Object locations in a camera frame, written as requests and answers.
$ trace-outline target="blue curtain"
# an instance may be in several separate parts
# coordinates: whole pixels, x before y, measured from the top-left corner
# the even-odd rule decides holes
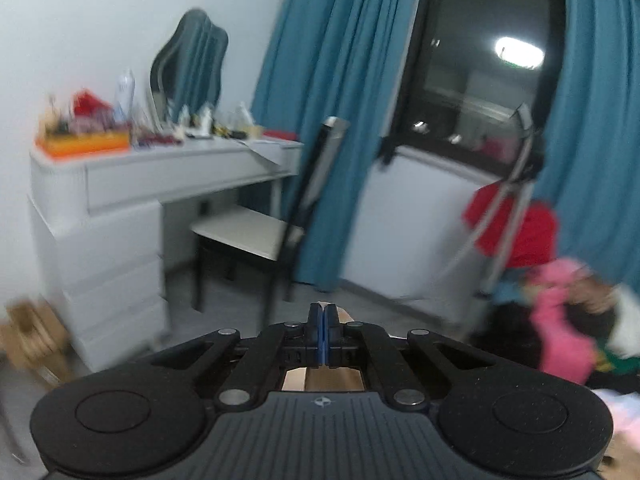
[[[316,210],[297,279],[337,284],[367,170],[376,156],[416,0],[285,0],[258,81],[260,124],[296,132],[303,164],[322,120],[351,121]],[[283,204],[298,184],[287,186]]]
[[[640,290],[640,0],[567,0],[565,46],[536,193],[562,254]]]

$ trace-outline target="pile of clothes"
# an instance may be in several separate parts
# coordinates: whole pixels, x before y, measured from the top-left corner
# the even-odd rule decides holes
[[[591,388],[640,392],[640,298],[628,286],[560,258],[507,275],[494,305],[478,348]]]
[[[640,396],[594,390],[607,405],[613,419],[613,438],[598,468],[605,480],[640,478]]]

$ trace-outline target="green cloth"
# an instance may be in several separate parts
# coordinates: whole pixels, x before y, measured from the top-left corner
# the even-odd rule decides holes
[[[598,349],[606,356],[607,361],[613,366],[610,372],[615,375],[632,374],[640,370],[640,357],[629,357],[623,359],[606,348],[606,341],[598,341]]]

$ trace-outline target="ceiling light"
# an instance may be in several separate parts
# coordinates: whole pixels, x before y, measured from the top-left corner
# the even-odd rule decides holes
[[[507,63],[530,70],[538,68],[545,59],[545,53],[538,47],[507,37],[495,42],[495,53]]]

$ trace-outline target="chair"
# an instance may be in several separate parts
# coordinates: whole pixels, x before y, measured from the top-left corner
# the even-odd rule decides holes
[[[305,231],[311,225],[316,204],[348,127],[347,121],[336,117],[329,117],[322,124],[302,171],[300,187],[287,222],[234,206],[191,226],[198,237],[193,295],[195,310],[202,310],[204,265],[209,251],[227,256],[233,263],[249,264],[268,275],[260,318],[262,327],[270,322],[276,286],[281,277],[287,281],[285,301],[291,301],[294,271]],[[230,270],[227,277],[233,279],[233,274]]]

